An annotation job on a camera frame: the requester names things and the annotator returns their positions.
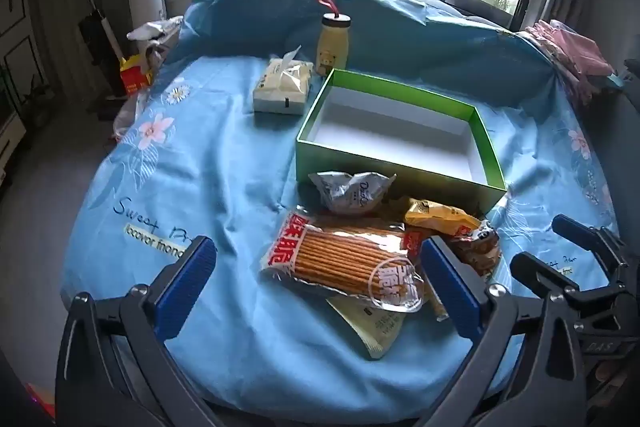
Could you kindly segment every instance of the silver bolt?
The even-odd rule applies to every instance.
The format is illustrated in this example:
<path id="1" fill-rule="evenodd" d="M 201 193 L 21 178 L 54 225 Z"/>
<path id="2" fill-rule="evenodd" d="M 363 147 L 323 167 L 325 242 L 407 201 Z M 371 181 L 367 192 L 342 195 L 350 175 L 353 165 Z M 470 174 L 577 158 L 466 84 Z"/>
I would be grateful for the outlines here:
<path id="1" fill-rule="evenodd" d="M 489 293 L 494 297 L 502 297 L 507 293 L 507 288 L 501 284 L 491 284 L 489 285 Z"/>
<path id="2" fill-rule="evenodd" d="M 149 286 L 147 286 L 146 284 L 136 284 L 132 289 L 129 290 L 129 293 L 131 295 L 146 295 L 146 292 L 148 292 L 148 290 Z"/>

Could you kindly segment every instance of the floor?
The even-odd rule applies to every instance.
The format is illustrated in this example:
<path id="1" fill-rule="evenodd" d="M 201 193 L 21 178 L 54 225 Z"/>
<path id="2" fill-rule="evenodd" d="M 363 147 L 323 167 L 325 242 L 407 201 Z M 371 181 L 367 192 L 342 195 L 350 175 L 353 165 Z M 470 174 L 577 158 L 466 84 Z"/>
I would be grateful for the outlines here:
<path id="1" fill-rule="evenodd" d="M 60 114 L 19 151 L 0 196 L 0 348 L 20 380 L 51 392 L 66 243 L 110 134 L 93 115 Z"/>

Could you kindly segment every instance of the white cylinder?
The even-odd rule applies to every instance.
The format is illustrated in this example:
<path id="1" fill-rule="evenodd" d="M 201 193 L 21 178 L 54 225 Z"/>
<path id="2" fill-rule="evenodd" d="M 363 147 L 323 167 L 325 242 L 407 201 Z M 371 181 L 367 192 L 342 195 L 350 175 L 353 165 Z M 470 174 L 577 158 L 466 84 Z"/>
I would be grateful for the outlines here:
<path id="1" fill-rule="evenodd" d="M 166 19 L 163 0 L 129 0 L 132 30 L 139 28 L 145 22 Z M 144 52 L 146 42 L 138 42 L 140 53 Z"/>

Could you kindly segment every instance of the blue gripper pad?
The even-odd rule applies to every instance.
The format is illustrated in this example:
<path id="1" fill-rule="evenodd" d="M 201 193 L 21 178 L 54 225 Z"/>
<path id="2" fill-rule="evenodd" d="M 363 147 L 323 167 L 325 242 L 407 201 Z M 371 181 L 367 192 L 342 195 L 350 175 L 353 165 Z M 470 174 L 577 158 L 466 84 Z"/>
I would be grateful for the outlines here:
<path id="1" fill-rule="evenodd" d="M 150 286 L 154 333 L 160 341 L 180 333 L 216 266 L 216 247 L 198 236 L 174 264 L 166 266 Z"/>
<path id="2" fill-rule="evenodd" d="M 437 236 L 422 242 L 420 262 L 458 334 L 475 342 L 482 336 L 484 282 Z"/>

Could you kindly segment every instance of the open cardboard box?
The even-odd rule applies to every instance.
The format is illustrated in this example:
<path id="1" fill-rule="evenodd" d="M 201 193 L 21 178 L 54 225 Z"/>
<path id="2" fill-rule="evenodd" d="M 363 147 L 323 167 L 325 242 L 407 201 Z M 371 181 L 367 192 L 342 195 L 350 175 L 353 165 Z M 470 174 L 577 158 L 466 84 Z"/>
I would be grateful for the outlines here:
<path id="1" fill-rule="evenodd" d="M 504 179 L 472 105 L 417 87 L 333 70 L 296 142 L 296 175 L 397 174 L 390 195 L 477 214 L 505 194 Z"/>

